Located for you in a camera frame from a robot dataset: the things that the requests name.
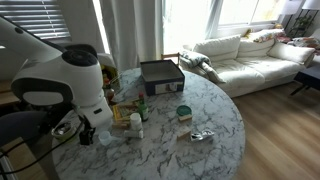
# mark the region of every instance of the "metal object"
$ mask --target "metal object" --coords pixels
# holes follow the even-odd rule
[[[192,133],[190,135],[190,139],[191,141],[201,141],[213,135],[214,135],[214,132],[210,130],[204,130],[201,133]]]

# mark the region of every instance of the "black box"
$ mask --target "black box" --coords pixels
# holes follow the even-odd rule
[[[172,60],[147,61],[140,65],[148,96],[183,91],[185,76]]]

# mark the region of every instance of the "small bottle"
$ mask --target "small bottle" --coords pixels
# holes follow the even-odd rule
[[[105,79],[104,83],[106,85],[106,89],[104,91],[104,96],[107,98],[109,105],[114,105],[114,103],[112,102],[112,98],[114,97],[114,90],[111,88],[110,80]]]
[[[139,105],[138,105],[138,111],[141,116],[142,121],[147,121],[149,118],[149,108],[147,104],[144,102],[144,96],[143,93],[139,93]]]
[[[134,131],[142,130],[141,117],[139,113],[132,113],[130,115],[130,124],[131,124],[132,130]]]

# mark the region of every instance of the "round table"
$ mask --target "round table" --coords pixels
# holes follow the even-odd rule
[[[118,138],[108,146],[102,146],[95,135],[90,146],[82,146],[76,139],[53,151],[60,179],[231,179],[245,147],[241,115],[218,86],[196,74],[183,73],[182,92],[146,96],[150,113],[143,123],[143,139],[126,139],[117,134],[119,130],[111,130]],[[140,69],[127,70],[121,76],[123,89],[116,99],[134,99],[140,91],[145,92]],[[192,122],[178,121],[180,105],[192,109]],[[79,121],[74,113],[65,119]],[[177,141],[183,126],[193,133],[212,130],[215,135],[197,142],[189,138]]]

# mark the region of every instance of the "jar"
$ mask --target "jar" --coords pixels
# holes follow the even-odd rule
[[[141,117],[139,113],[132,113],[130,115],[130,124],[131,124],[132,130],[134,131],[142,130]]]

